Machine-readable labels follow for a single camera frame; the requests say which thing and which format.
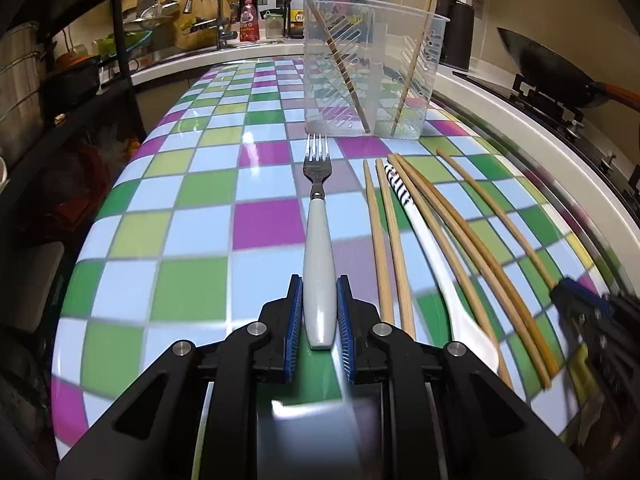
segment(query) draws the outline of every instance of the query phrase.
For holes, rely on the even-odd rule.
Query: metal fork neck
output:
[[[322,182],[315,182],[311,185],[311,200],[315,198],[321,198],[324,200],[324,188],[322,187]]]

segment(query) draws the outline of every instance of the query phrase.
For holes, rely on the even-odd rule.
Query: metal screw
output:
[[[376,323],[373,326],[372,330],[373,330],[373,333],[375,335],[379,335],[380,337],[384,337],[384,336],[387,336],[387,335],[391,334],[393,329],[386,323]]]
[[[176,355],[187,355],[189,352],[191,352],[191,343],[189,343],[188,341],[178,341],[172,346],[171,350]]]
[[[447,352],[453,355],[453,357],[462,357],[466,354],[466,346],[458,341],[454,341],[447,345]]]
[[[262,335],[267,332],[267,326],[260,321],[254,321],[247,325],[246,331],[251,335]]]

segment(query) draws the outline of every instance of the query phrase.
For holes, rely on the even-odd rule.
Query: fork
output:
[[[326,217],[322,183],[331,175],[329,142],[324,136],[307,135],[302,172],[311,181],[311,202],[306,218],[305,261],[302,270],[302,301],[306,336],[313,349],[330,348],[334,341],[336,289],[334,254]]]

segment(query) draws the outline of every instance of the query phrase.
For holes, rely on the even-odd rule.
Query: black cord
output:
[[[65,32],[65,29],[64,29],[64,28],[62,29],[62,35],[65,37],[65,46],[66,46],[66,51],[67,51],[67,52],[71,52],[71,50],[69,49],[69,43],[68,43],[68,41],[66,40],[66,32]]]

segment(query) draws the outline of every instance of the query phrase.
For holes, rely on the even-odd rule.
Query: transparent plastic cup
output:
[[[366,132],[344,77],[327,45],[326,29],[311,11],[315,5],[334,38],[358,95]],[[377,0],[304,0],[305,126],[308,133],[334,137],[391,137],[402,88],[422,37],[394,138],[417,139],[426,118],[447,18]]]

